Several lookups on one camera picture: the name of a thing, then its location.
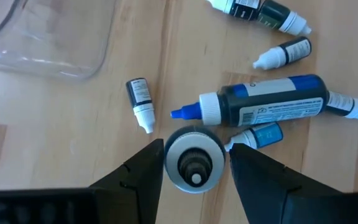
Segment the wooden table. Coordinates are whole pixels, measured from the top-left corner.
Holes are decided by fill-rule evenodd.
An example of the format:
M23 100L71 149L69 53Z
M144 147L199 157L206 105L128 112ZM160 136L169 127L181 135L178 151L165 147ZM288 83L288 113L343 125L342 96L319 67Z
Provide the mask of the wooden table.
M170 111L222 85L316 73L331 90L358 97L358 1L279 2L307 18L314 50L271 72L252 62L293 37L225 16L204 0L117 2L104 66L84 82L0 72L0 189L92 184L153 139L193 124L172 120ZM151 135L127 98L125 82L137 77L149 81L154 99ZM358 190L358 121L323 114L281 125L285 140L263 153L339 190ZM233 130L216 132L226 140ZM203 195L181 192L164 176L157 223L244 222L229 169Z

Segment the paint bottle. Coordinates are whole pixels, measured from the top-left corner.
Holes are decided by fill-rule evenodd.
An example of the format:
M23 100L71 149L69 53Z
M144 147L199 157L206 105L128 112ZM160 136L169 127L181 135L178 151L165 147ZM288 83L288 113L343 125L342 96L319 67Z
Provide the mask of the paint bottle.
M143 127L147 134L152 133L155 116L146 79L136 78L130 80L126 83L126 87L139 126Z
M255 126L233 136L224 148L229 152L233 147L233 144L241 143L253 149L260 149L281 140L283 140L283 131L281 130L280 125L273 122Z
M207 0L212 7L225 14L244 19L256 20L260 0Z
M224 170L226 151L206 128L188 126L174 132L165 144L165 170L184 192L200 194L212 189Z
M271 48L259 56L254 62L254 68L268 70L280 68L289 63L299 61L311 54L311 42L306 37L299 37L295 40L285 42L277 47Z
M328 91L317 75L242 83L205 93L199 102L172 111L172 118L204 125L244 126L316 116L327 110L358 119L358 99Z
M292 35L311 33L306 19L272 0L266 0L261 5L257 20L267 27Z

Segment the barcode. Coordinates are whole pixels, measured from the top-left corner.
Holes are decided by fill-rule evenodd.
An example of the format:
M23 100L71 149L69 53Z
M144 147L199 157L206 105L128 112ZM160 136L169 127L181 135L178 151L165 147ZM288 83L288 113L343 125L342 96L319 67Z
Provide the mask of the barcode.
M242 114L242 125L251 124L254 113L245 113Z
M257 9L259 6L259 0L236 0L236 3L243 6L252 7L254 9Z

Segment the blue paint bottle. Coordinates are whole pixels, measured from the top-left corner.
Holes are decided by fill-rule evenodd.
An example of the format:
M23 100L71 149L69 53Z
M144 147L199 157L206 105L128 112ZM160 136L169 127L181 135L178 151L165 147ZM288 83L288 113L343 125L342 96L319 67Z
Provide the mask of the blue paint bottle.
M358 99L328 91L317 75L224 86L199 102L172 111L172 118L204 125L245 126L316 116L324 110L358 119Z

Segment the clear plastic box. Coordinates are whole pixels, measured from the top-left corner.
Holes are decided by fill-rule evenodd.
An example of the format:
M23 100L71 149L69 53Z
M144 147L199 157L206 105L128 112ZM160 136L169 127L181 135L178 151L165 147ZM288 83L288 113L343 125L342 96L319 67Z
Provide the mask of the clear plastic box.
M87 78L103 63L116 0L0 0L0 70Z

